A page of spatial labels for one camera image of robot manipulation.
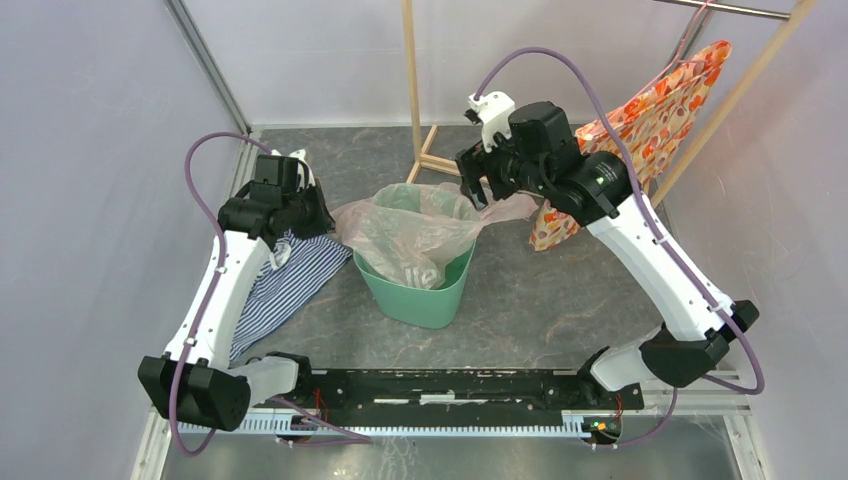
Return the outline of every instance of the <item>plastic bag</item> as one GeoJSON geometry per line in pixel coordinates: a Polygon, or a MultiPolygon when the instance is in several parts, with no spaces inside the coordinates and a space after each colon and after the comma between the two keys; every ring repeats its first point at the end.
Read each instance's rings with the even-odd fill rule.
{"type": "Polygon", "coordinates": [[[369,199],[333,211],[341,243],[386,280],[438,288],[445,266],[467,252],[486,225],[527,218],[538,206],[515,194],[477,212],[459,186],[389,185],[369,199]]]}

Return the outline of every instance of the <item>orange floral cloth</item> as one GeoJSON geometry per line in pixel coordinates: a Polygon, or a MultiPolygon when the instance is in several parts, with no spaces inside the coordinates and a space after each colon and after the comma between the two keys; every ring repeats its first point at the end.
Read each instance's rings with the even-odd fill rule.
{"type": "MultiPolygon", "coordinates": [[[[694,63],[683,64],[651,90],[607,114],[633,157],[643,188],[668,168],[730,51],[730,43],[723,40],[710,45],[692,57],[694,63]]],[[[580,127],[575,136],[583,153],[606,150],[620,155],[600,120],[580,127]]],[[[530,244],[536,251],[546,250],[579,229],[570,215],[558,212],[545,201],[530,234],[530,244]]]]}

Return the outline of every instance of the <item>clothes drying rack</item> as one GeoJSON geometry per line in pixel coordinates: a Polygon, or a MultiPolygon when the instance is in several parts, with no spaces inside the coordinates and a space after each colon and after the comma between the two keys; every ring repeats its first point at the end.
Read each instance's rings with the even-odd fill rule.
{"type": "MultiPolygon", "coordinates": [[[[402,15],[403,15],[403,34],[404,45],[406,50],[406,68],[407,77],[409,80],[409,106],[412,120],[412,139],[415,153],[415,163],[412,165],[412,170],[407,177],[407,183],[414,183],[418,173],[422,168],[435,170],[438,172],[449,173],[451,175],[459,175],[456,164],[453,160],[438,157],[430,154],[430,147],[436,138],[438,125],[430,127],[427,137],[422,140],[421,135],[421,115],[418,103],[418,74],[416,70],[415,59],[415,28],[413,23],[412,1],[402,0],[402,15]]],[[[688,7],[700,8],[704,5],[703,1],[698,0],[653,0],[655,2],[671,3],[675,5],[684,5],[688,7]]],[[[663,182],[659,185],[657,191],[651,196],[651,203],[656,207],[669,190],[674,186],[677,180],[683,175],[686,168],[692,163],[698,153],[707,144],[713,134],[718,130],[718,127],[724,122],[727,116],[733,111],[733,108],[739,100],[745,95],[754,81],[765,70],[766,66],[771,62],[780,48],[786,43],[786,40],[792,35],[798,25],[804,20],[810,10],[813,8],[817,0],[796,0],[792,11],[789,13],[776,12],[772,10],[762,10],[756,8],[748,8],[739,5],[729,5],[724,3],[711,3],[707,5],[707,14],[701,17],[701,21],[696,27],[695,33],[690,37],[688,43],[684,45],[684,58],[691,51],[692,45],[698,38],[698,35],[703,30],[706,23],[709,21],[713,13],[729,13],[735,15],[747,15],[770,20],[780,21],[781,24],[771,36],[769,41],[760,51],[759,55],[754,59],[751,65],[730,92],[722,99],[721,104],[716,108],[712,117],[707,120],[707,123],[700,129],[695,139],[689,145],[689,148],[683,153],[680,159],[673,163],[671,171],[664,174],[663,182]]],[[[671,58],[675,56],[678,46],[674,46],[671,58]]]]}

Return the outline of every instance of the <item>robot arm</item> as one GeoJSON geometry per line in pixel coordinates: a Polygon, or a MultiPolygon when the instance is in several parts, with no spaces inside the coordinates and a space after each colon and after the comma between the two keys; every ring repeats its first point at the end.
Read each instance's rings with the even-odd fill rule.
{"type": "Polygon", "coordinates": [[[224,266],[218,268],[216,238],[198,293],[174,338],[162,356],[144,357],[139,366],[139,380],[163,418],[168,418],[171,382],[186,342],[193,348],[180,381],[179,421],[232,431],[248,407],[295,389],[300,362],[294,358],[267,356],[228,368],[233,335],[251,287],[266,260],[277,264],[277,239],[289,229],[298,238],[311,238],[334,227],[321,187],[304,161],[305,151],[287,157],[274,153],[257,157],[254,179],[218,212],[227,246],[224,266]],[[187,339],[216,270],[221,275],[200,328],[187,339]]]}
{"type": "Polygon", "coordinates": [[[482,140],[456,157],[462,190],[477,208],[487,200],[485,176],[495,199],[519,190],[538,193],[574,217],[627,267],[657,306],[664,323],[631,343],[603,349],[582,369],[607,391],[651,378],[685,387],[714,369],[735,335],[717,310],[686,278],[659,242],[673,242],[686,264],[719,300],[720,308],[745,331],[759,312],[748,301],[733,302],[682,253],[651,210],[664,234],[657,240],[636,205],[626,168],[616,155],[583,155],[565,112],[551,102],[516,109],[502,92],[469,97],[466,116],[482,123],[482,140]]]}

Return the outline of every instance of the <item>metal rail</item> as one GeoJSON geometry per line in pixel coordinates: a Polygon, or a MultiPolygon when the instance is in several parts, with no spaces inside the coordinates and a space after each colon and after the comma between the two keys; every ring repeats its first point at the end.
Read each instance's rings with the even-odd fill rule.
{"type": "Polygon", "coordinates": [[[164,2],[174,17],[174,21],[180,31],[183,33],[192,53],[200,63],[200,68],[203,69],[203,73],[206,74],[206,77],[212,84],[215,94],[218,95],[221,103],[224,104],[224,108],[227,110],[227,114],[230,116],[233,124],[235,124],[241,133],[245,135],[249,134],[251,131],[250,123],[248,123],[235,96],[233,96],[233,92],[224,80],[224,75],[218,68],[218,64],[212,58],[212,52],[206,46],[206,42],[203,40],[203,36],[200,35],[200,30],[197,28],[197,24],[194,23],[194,19],[191,18],[191,14],[188,8],[186,8],[185,3],[183,0],[164,0],[164,2]]]}
{"type": "MultiPolygon", "coordinates": [[[[685,5],[687,7],[702,7],[704,2],[697,0],[654,0],[655,2],[673,3],[675,5],[685,5]]],[[[707,5],[708,10],[725,13],[735,13],[738,15],[748,15],[751,17],[770,18],[772,20],[789,20],[789,14],[784,12],[776,12],[774,10],[761,10],[759,8],[748,8],[739,5],[724,5],[711,3],[707,5]]]]}
{"type": "MultiPolygon", "coordinates": [[[[689,54],[692,53],[692,48],[695,46],[696,43],[698,43],[698,39],[700,39],[701,33],[704,32],[704,29],[710,23],[710,19],[712,18],[714,13],[715,12],[713,12],[712,10],[707,10],[704,13],[704,16],[702,16],[700,18],[700,20],[698,20],[698,23],[695,24],[696,25],[695,31],[692,33],[692,36],[689,37],[689,41],[687,41],[686,44],[683,45],[683,50],[680,53],[681,59],[689,58],[689,54]]],[[[697,16],[698,16],[698,10],[695,10],[694,12],[692,12],[692,19],[689,20],[689,22],[691,23],[692,21],[696,20],[697,16]]],[[[678,40],[677,43],[674,44],[674,50],[671,51],[671,55],[668,57],[668,61],[666,62],[666,65],[673,62],[674,59],[677,58],[677,49],[679,48],[680,43],[686,40],[686,31],[687,30],[688,30],[688,28],[684,28],[683,31],[680,33],[680,40],[678,40]]]]}

